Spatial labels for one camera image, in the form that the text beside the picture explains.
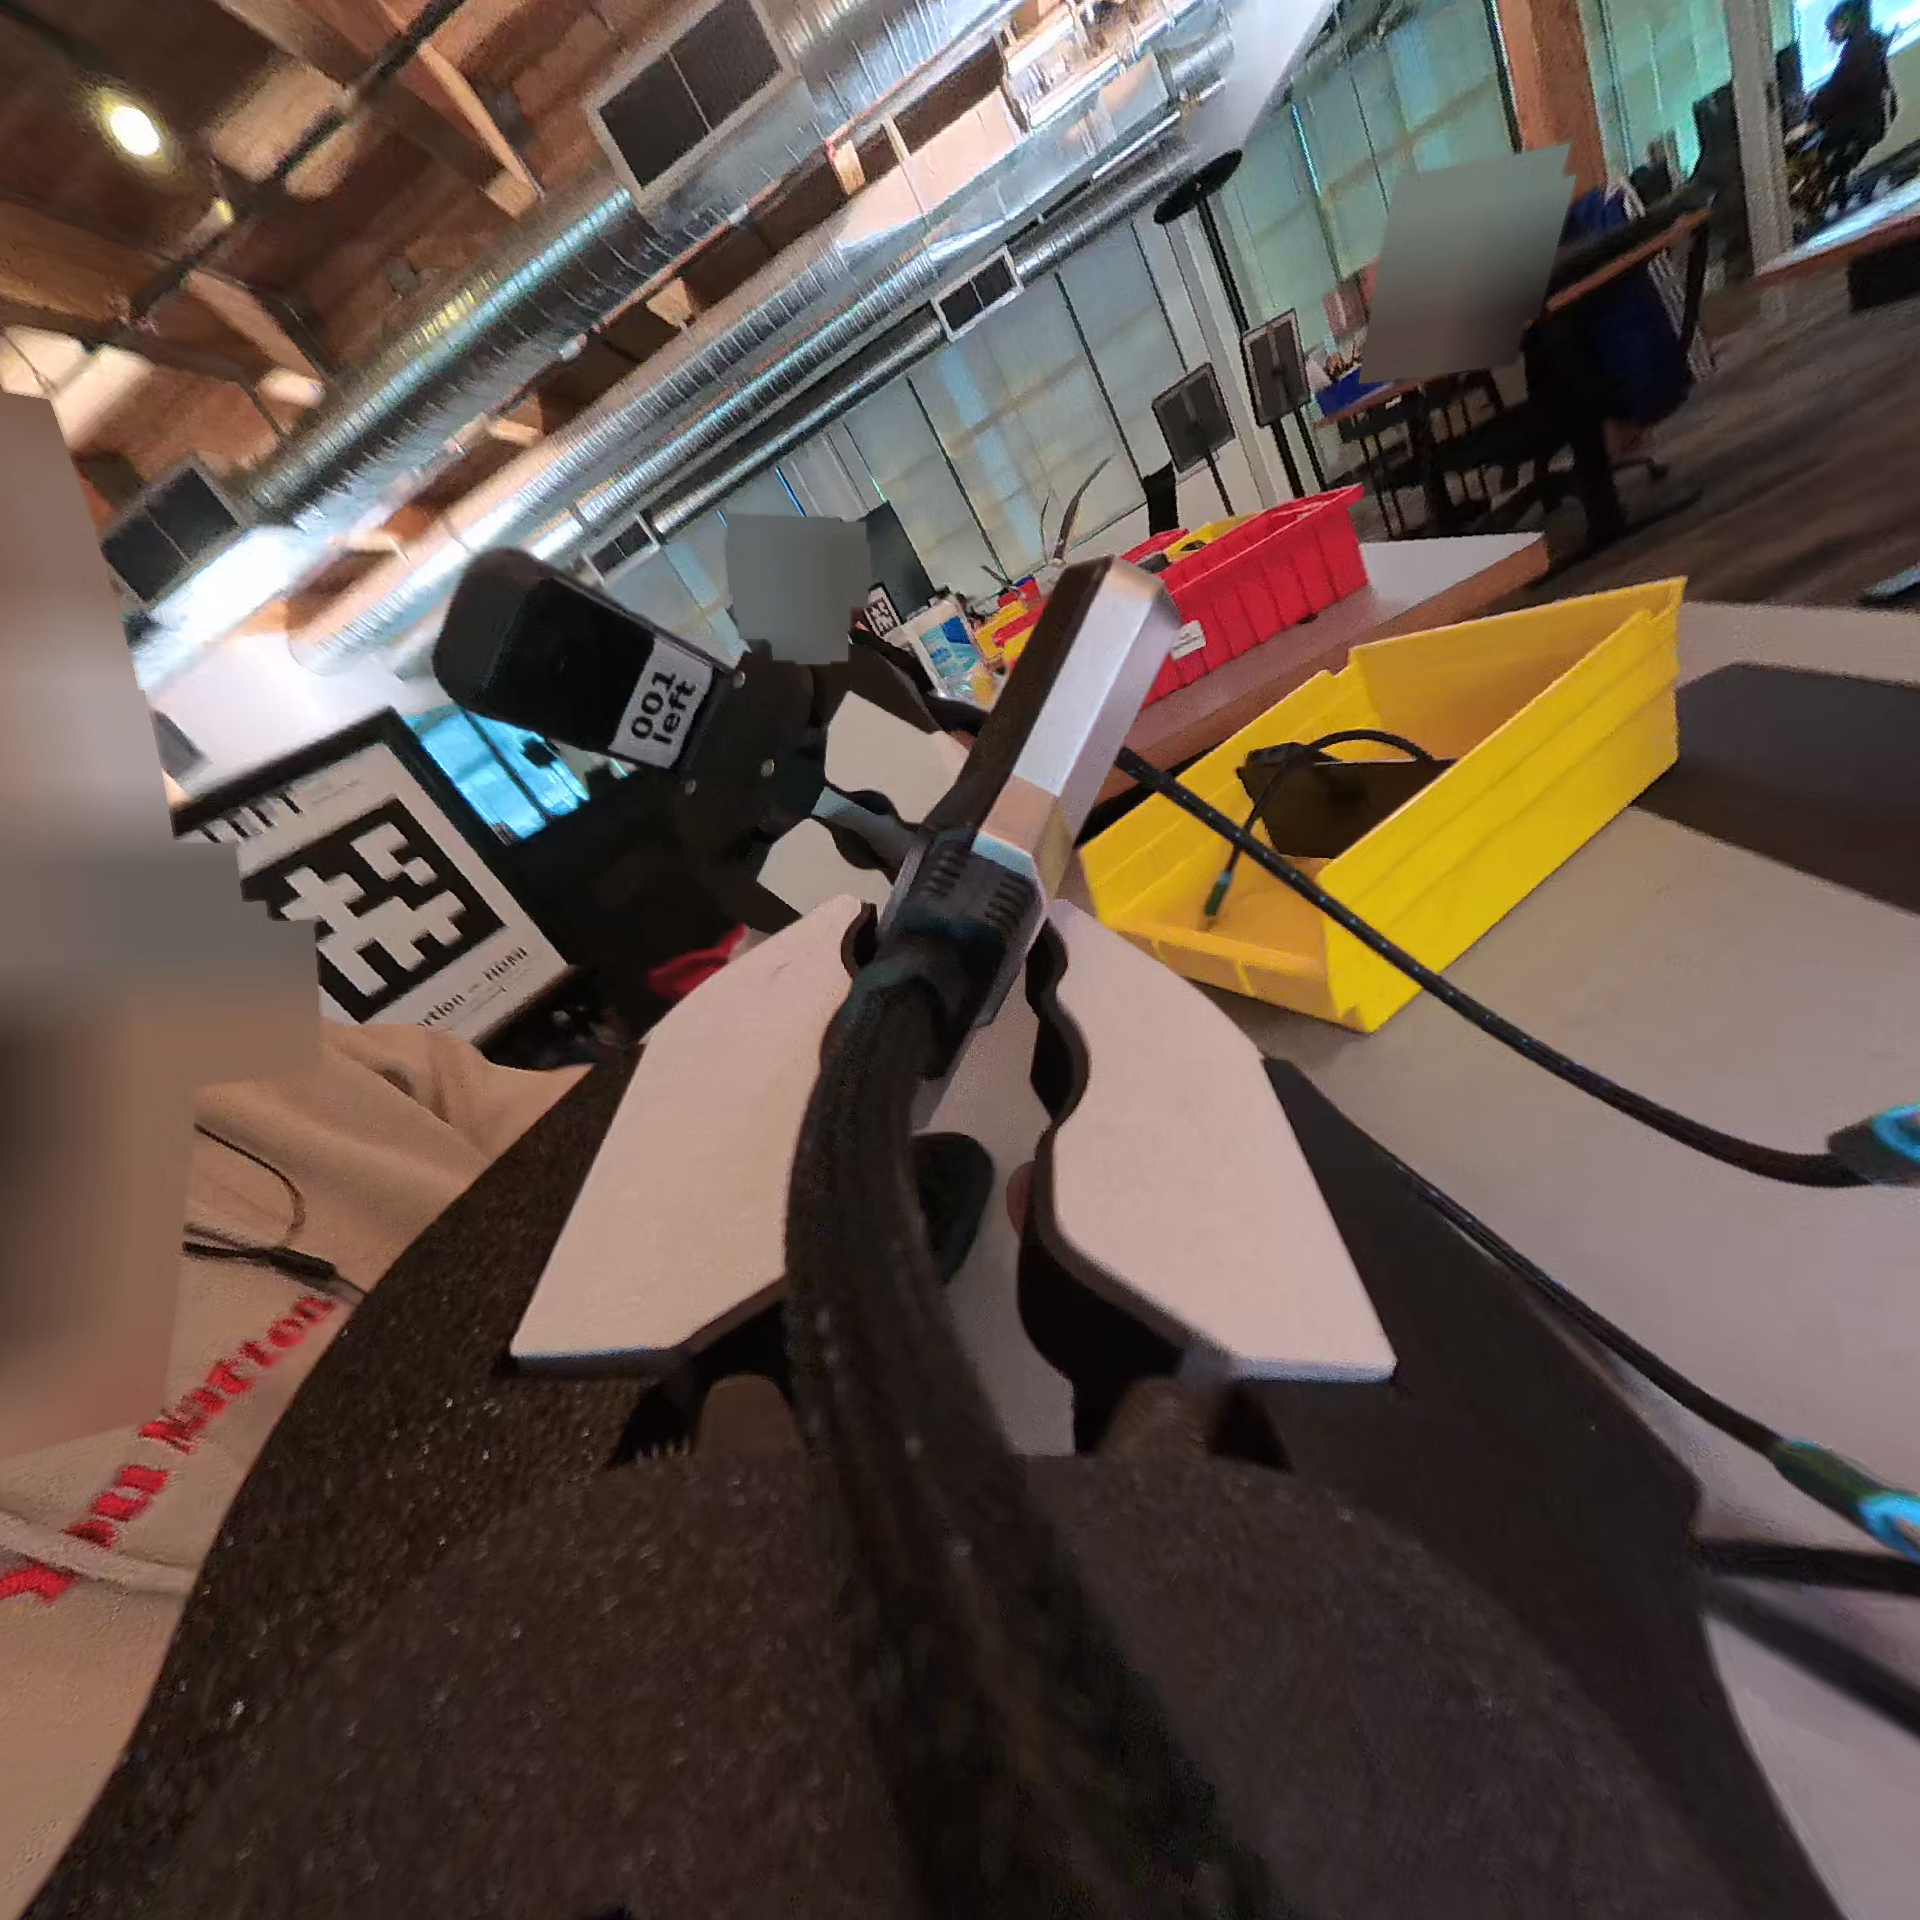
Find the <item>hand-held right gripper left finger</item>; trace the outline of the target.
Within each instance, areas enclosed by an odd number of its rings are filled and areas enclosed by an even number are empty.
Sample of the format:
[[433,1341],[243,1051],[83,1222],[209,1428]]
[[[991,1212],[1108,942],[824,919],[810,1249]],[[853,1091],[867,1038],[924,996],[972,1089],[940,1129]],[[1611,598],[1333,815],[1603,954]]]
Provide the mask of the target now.
[[668,1374],[775,1306],[802,1117],[849,950],[837,897],[732,958],[655,1029],[513,1333],[523,1374]]

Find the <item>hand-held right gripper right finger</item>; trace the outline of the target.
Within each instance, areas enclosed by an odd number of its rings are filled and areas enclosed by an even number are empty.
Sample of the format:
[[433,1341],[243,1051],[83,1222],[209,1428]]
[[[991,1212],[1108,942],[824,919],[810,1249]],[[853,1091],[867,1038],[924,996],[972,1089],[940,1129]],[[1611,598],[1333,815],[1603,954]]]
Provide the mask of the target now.
[[1162,961],[1056,902],[1039,989],[1065,1093],[1039,1166],[1045,1246],[1096,1297],[1234,1380],[1373,1386],[1395,1349],[1264,1057]]

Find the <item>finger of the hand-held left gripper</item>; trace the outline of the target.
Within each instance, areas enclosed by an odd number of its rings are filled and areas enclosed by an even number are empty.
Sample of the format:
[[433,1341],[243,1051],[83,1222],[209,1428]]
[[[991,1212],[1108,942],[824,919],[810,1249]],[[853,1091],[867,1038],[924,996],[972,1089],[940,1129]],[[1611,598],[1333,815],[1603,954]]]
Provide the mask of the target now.
[[864,831],[843,823],[802,821],[771,846],[754,882],[754,931],[779,932],[840,897],[884,906],[896,870]]
[[849,692],[826,732],[826,781],[864,809],[882,803],[905,825],[919,825],[963,774],[970,750],[946,732],[924,732],[900,715]]

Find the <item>silver usb hub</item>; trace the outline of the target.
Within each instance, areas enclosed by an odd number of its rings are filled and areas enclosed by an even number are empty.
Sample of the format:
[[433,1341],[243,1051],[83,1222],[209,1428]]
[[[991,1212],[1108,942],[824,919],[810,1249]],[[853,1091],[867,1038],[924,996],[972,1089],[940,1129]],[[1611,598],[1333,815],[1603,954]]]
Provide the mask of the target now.
[[1068,566],[959,780],[915,831],[856,988],[924,996],[931,1075],[949,1071],[1013,993],[1177,631],[1157,575],[1125,559]]

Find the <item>yellow plastic bin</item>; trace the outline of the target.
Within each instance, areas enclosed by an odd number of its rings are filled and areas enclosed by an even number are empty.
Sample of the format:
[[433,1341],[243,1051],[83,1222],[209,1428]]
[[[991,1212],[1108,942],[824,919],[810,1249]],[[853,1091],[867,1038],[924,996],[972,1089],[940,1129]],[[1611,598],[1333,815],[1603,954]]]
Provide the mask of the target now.
[[[1251,753],[1330,732],[1407,737],[1448,763],[1355,847],[1296,863],[1428,970],[1448,970],[1677,755],[1683,575],[1368,643],[1196,762],[1185,781],[1243,821]],[[1373,1034],[1416,996],[1308,901],[1147,798],[1084,846],[1096,915],[1197,986]]]

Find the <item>person's beige hoodie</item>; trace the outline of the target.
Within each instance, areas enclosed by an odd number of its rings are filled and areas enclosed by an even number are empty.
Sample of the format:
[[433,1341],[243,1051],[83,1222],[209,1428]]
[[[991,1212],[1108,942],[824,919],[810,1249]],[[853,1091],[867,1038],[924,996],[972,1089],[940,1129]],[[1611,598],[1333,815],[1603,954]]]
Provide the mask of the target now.
[[5,1915],[123,1757],[220,1525],[355,1308],[581,1076],[416,1023],[324,1022],[309,1071],[200,1098],[156,1390],[5,1451]]

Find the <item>black white marker poster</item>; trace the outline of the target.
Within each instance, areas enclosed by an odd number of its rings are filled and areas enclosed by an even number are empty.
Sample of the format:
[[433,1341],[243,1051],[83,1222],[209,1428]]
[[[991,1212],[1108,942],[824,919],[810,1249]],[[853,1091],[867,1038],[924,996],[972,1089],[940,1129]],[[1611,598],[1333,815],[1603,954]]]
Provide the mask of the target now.
[[245,899],[311,934],[327,1020],[484,1045],[581,973],[396,710],[215,783],[173,829],[229,847]]

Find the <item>red ribbed bin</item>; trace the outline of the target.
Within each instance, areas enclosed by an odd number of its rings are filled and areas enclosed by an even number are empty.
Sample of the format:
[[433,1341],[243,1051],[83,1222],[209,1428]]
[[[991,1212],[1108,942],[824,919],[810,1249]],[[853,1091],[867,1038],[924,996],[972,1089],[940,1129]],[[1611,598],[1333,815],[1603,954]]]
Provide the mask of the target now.
[[1364,588],[1354,524],[1361,498],[1361,487],[1337,487],[1125,550],[1127,563],[1159,575],[1183,619],[1146,705],[1208,678]]

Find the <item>black panel on stand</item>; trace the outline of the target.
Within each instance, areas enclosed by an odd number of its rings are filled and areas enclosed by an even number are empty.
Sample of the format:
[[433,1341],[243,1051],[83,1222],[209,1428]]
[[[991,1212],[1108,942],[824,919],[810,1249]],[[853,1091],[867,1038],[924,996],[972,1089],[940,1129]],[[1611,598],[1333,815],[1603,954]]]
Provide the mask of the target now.
[[1239,337],[1247,388],[1259,425],[1283,425],[1312,403],[1306,342],[1296,309]]
[[1168,465],[1177,475],[1213,469],[1217,454],[1236,441],[1236,428],[1217,369],[1205,361],[1183,372],[1149,403]]

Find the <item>wooden desk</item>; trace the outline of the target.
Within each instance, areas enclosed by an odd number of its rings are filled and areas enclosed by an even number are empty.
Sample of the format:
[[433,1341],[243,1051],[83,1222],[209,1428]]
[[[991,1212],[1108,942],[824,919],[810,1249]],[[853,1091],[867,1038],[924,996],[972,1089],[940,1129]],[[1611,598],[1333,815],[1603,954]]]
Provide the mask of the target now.
[[1643,441],[1708,374],[1700,303],[1712,198],[1667,204],[1576,233],[1543,309],[1500,369],[1364,380],[1327,409],[1359,450],[1392,538],[1512,533],[1576,501],[1588,546],[1628,530],[1625,474],[1659,484]]

